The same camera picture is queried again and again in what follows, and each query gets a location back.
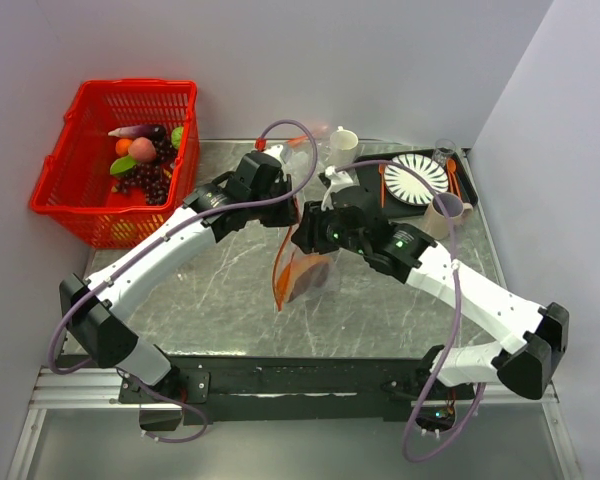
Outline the orange papaya slice toy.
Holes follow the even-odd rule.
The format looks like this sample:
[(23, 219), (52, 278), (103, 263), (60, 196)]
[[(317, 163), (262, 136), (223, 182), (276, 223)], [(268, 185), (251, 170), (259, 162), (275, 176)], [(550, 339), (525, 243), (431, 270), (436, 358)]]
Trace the orange papaya slice toy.
[(321, 255), (309, 255), (292, 260), (274, 284), (278, 304), (291, 303), (310, 290), (322, 288), (330, 270), (330, 261)]

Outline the clear zip bag orange zipper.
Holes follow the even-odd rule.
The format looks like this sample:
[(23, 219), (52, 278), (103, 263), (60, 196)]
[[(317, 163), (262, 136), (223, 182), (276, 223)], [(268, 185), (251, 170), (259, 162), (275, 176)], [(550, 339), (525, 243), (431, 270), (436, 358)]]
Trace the clear zip bag orange zipper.
[(296, 226), (289, 227), (277, 251), (271, 276), (277, 312), (296, 301), (317, 298), (340, 289), (341, 277), (329, 255), (305, 254), (291, 242)]

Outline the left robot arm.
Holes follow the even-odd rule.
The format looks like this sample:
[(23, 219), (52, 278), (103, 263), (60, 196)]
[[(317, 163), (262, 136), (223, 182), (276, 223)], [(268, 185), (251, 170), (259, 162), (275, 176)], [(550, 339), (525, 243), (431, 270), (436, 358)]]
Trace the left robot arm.
[(125, 321), (168, 275), (248, 222), (297, 222), (296, 191), (283, 172), (282, 151), (276, 145), (245, 154), (235, 170), (197, 187), (158, 230), (112, 265), (86, 280), (71, 276), (61, 283), (61, 326), (99, 367), (138, 378), (156, 401), (177, 393), (173, 363)]

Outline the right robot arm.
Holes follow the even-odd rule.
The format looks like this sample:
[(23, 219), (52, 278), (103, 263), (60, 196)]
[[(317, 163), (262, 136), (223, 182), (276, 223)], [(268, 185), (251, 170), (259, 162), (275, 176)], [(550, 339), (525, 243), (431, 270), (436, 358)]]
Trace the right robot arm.
[(292, 241), (306, 254), (358, 254), (376, 272), (460, 307), (492, 337), (474, 347), (431, 349), (417, 375), (419, 390), (429, 398), (461, 384), (500, 383), (538, 400), (566, 352), (569, 313), (563, 306), (542, 306), (507, 291), (416, 226), (388, 220), (361, 186), (333, 193), (328, 207), (306, 202)]

